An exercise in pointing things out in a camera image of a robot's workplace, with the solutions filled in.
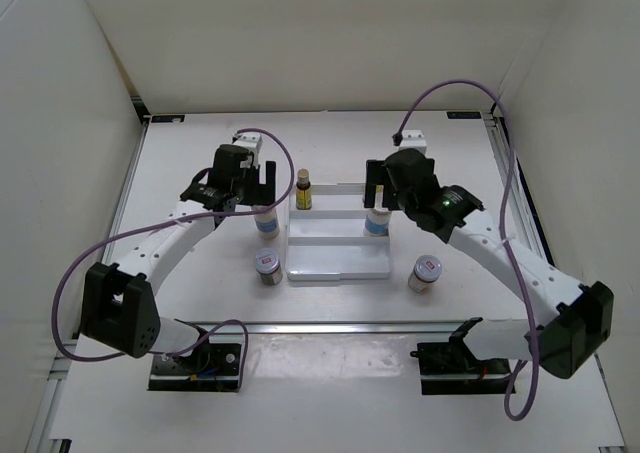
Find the silver-lid spice jar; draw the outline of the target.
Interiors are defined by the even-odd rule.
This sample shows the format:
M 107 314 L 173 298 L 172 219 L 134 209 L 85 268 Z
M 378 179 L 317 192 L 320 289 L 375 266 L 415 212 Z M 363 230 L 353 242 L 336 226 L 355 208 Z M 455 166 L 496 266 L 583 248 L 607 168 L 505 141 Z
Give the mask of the silver-lid spice jar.
M 364 234 L 372 237 L 386 236 L 391 217 L 392 212 L 388 209 L 369 209 L 365 217 Z
M 276 238 L 280 232 L 277 210 L 263 205 L 255 205 L 251 209 L 259 235 L 266 240 Z

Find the yellow sauce bottle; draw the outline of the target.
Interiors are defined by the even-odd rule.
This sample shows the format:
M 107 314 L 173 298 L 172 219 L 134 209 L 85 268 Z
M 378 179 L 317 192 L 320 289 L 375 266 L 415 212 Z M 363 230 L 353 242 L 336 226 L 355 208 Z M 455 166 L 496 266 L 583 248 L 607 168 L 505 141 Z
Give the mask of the yellow sauce bottle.
M 384 200 L 384 186 L 377 185 L 376 192 L 375 192 L 375 202 L 374 202 L 374 208 L 376 210 L 382 211 L 384 209 L 383 200 Z
M 299 169 L 296 179 L 296 208 L 298 210 L 310 210 L 312 208 L 312 192 L 309 171 Z

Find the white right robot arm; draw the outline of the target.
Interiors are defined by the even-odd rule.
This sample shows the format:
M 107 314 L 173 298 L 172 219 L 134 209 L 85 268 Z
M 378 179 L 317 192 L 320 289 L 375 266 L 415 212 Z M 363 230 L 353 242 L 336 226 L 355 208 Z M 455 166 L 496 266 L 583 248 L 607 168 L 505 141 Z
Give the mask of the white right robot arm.
M 470 373 L 487 360 L 524 360 L 556 378 L 571 378 L 609 338 L 613 292 L 601 282 L 586 285 L 507 239 L 476 196 L 459 185 L 440 185 L 434 168 L 434 160 L 415 149 L 367 161 L 365 207 L 373 207 L 381 188 L 385 208 L 403 212 L 476 261 L 523 302 L 527 314 L 507 324 L 464 322 L 447 342 L 450 363 Z

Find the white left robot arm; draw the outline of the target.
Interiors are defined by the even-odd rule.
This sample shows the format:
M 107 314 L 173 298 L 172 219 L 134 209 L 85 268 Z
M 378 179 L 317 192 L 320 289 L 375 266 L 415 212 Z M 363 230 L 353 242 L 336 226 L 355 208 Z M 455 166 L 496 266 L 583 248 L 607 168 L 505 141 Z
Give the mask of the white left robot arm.
M 195 326 L 162 317 L 155 296 L 161 285 L 226 213 L 239 205 L 269 206 L 275 201 L 276 164 L 259 164 L 262 138 L 244 133 L 214 154 L 180 194 L 164 228 L 154 229 L 112 264 L 95 263 L 85 275 L 80 332 L 121 354 L 175 355 L 188 373 L 206 368 L 210 350 Z

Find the left dark white-lid jar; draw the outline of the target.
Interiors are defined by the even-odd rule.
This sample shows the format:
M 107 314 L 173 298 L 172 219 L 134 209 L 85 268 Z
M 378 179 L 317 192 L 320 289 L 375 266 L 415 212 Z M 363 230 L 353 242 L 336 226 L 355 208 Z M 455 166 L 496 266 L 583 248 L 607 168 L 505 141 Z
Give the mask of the left dark white-lid jar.
M 260 249 L 254 256 L 254 267 L 264 285 L 275 286 L 282 281 L 280 257 L 275 250 Z

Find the right dark table label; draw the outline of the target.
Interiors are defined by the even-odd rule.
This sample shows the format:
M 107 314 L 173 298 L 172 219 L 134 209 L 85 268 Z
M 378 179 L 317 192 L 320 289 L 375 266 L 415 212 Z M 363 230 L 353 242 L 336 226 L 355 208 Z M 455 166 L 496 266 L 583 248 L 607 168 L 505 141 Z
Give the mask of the right dark table label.
M 447 118 L 450 120 L 479 120 L 482 114 L 479 111 L 447 111 Z

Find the dark table label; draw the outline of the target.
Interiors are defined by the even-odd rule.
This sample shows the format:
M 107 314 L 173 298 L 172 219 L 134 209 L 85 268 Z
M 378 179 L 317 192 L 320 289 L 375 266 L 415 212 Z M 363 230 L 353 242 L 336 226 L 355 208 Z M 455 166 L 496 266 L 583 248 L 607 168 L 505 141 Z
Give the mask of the dark table label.
M 447 118 L 450 120 L 479 120 L 482 114 L 479 111 L 447 111 Z
M 174 124 L 185 121 L 184 115 L 153 115 L 150 119 L 151 123 Z

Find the right pale white-lid jar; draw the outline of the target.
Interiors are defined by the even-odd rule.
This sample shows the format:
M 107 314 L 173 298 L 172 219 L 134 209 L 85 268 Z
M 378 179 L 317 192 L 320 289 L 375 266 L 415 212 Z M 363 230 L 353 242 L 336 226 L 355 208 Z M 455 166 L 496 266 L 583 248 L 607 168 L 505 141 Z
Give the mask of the right pale white-lid jar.
M 409 288 L 416 293 L 426 292 L 442 275 L 442 264 L 433 255 L 422 255 L 414 263 L 408 278 Z

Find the white three-compartment tray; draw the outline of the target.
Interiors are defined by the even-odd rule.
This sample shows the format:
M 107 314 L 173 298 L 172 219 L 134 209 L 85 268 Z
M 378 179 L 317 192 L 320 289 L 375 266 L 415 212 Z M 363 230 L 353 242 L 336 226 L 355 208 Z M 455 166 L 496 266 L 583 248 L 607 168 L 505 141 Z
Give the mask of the white three-compartment tray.
M 392 271 L 390 236 L 365 233 L 362 183 L 314 184 L 312 208 L 300 210 L 291 193 L 285 271 L 300 282 L 381 280 Z

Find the left dark table label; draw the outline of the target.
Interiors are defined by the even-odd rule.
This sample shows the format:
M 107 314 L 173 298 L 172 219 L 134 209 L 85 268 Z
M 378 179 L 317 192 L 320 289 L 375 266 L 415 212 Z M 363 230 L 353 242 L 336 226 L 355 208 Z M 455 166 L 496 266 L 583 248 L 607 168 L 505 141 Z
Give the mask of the left dark table label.
M 153 115 L 150 119 L 151 123 L 174 124 L 185 121 L 184 115 Z

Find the left aluminium frame rail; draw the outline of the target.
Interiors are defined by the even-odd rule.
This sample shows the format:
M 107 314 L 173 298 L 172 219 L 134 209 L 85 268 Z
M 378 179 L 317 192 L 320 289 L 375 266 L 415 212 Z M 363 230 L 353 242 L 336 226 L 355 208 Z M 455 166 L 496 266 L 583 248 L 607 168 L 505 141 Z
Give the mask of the left aluminium frame rail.
M 82 240 L 83 251 L 67 269 L 65 293 L 60 296 L 60 306 L 67 309 L 59 316 L 60 334 L 65 339 L 79 334 L 85 273 L 102 258 L 102 242 L 115 234 L 121 221 L 148 114 L 144 101 L 134 95 L 125 114 L 107 122 L 104 132 L 74 143 L 78 156 L 74 174 L 79 177 L 83 200 L 79 213 L 89 236 Z

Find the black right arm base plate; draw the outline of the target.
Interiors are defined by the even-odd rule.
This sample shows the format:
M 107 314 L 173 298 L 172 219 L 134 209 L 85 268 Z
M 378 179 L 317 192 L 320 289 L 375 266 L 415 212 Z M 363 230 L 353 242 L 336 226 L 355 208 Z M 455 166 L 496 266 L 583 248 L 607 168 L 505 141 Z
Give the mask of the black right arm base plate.
M 496 395 L 506 392 L 512 376 L 506 359 L 479 360 L 452 342 L 419 342 L 410 352 L 418 362 L 423 395 Z

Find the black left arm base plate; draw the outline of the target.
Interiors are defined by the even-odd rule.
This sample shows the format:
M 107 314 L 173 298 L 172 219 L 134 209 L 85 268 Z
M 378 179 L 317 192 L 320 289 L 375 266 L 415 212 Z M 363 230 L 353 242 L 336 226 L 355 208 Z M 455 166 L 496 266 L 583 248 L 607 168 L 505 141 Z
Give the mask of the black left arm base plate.
M 242 386 L 249 335 L 225 340 L 213 335 L 187 357 L 154 357 L 147 390 L 181 393 L 237 393 Z

